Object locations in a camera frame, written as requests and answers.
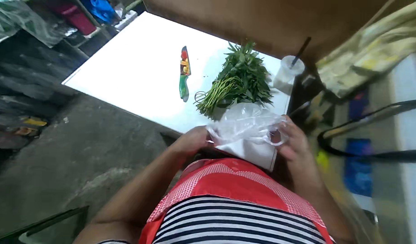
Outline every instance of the black and white striped shirt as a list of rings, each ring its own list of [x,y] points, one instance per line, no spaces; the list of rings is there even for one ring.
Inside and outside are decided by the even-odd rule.
[[[309,219],[282,210],[216,196],[172,206],[153,244],[324,244]]]

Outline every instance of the yellow object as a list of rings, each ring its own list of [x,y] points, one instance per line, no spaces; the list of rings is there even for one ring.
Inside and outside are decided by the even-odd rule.
[[[389,70],[414,52],[416,2],[357,32],[316,65],[326,88],[341,98],[368,81],[375,72]]]
[[[317,156],[317,163],[323,173],[327,173],[327,169],[329,167],[329,155],[327,155],[325,151],[320,150]]]
[[[29,124],[29,125],[36,125],[36,126],[45,126],[47,125],[47,122],[42,121],[39,118],[35,118],[35,117],[30,117],[30,118],[26,118],[23,120],[24,123]]]

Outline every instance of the plastic bag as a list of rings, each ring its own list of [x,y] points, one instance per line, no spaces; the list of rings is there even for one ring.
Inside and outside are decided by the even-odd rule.
[[[270,112],[254,103],[233,104],[220,121],[206,126],[216,145],[225,145],[240,139],[256,144],[269,143],[279,146],[287,141],[288,136],[281,133],[280,142],[271,141],[271,131],[280,128],[286,118]]]

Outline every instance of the knife blade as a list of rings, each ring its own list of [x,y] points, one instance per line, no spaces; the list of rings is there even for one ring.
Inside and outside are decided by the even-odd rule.
[[[184,46],[181,50],[181,63],[180,63],[180,77],[179,77],[179,95],[185,102],[189,99],[189,88],[187,86],[187,78],[191,75],[189,53],[187,52],[187,46]]]

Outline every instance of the checkered apron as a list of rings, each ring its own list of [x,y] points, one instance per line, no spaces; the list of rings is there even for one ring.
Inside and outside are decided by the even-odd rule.
[[[255,165],[236,158],[191,163],[160,201],[143,228],[139,244],[151,244],[167,210],[186,198],[214,195],[252,202],[301,215],[313,221],[326,243],[332,243],[321,217],[309,202],[289,191]]]

